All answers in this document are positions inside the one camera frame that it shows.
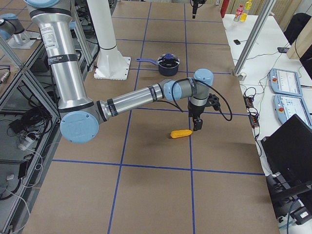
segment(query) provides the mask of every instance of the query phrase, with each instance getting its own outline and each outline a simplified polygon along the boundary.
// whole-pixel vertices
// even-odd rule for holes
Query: power strip
[[[249,122],[252,128],[257,128],[260,126],[259,121],[252,114],[249,114],[248,118],[249,118]]]
[[[244,97],[244,102],[245,102],[247,109],[254,107],[254,104],[253,104],[252,99],[250,97]]]

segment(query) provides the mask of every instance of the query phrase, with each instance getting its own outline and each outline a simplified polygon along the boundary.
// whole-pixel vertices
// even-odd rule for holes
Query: power adapter
[[[9,126],[15,134],[18,134],[22,130],[24,130],[24,126],[19,119],[16,119],[12,123],[9,123]]]
[[[34,141],[35,139],[32,139],[30,136],[26,136],[25,139],[20,140],[18,148],[22,151],[25,151]]]

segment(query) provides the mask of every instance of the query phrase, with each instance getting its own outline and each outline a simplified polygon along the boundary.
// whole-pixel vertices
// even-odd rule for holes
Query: white pole
[[[130,57],[123,57],[117,49],[108,0],[87,0],[100,45],[95,78],[127,79]]]

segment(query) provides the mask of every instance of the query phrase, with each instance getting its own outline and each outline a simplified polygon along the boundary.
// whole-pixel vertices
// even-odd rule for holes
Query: brown paper floor
[[[106,100],[158,83],[157,67],[135,59],[170,52],[181,59],[172,79],[214,72],[233,121],[207,108],[201,131],[170,139],[192,128],[188,113],[152,103],[102,124],[89,143],[62,139],[24,234],[279,233],[218,8],[191,15],[189,4],[119,2],[113,24],[119,51],[132,58],[128,79],[90,73],[87,93]],[[228,117],[224,102],[222,110]]]

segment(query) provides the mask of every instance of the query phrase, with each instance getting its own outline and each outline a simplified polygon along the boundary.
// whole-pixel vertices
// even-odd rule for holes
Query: plug
[[[35,141],[34,139],[31,139],[29,136],[26,136],[25,139],[21,140],[20,144],[18,145],[18,148],[22,151],[25,151],[34,141]]]

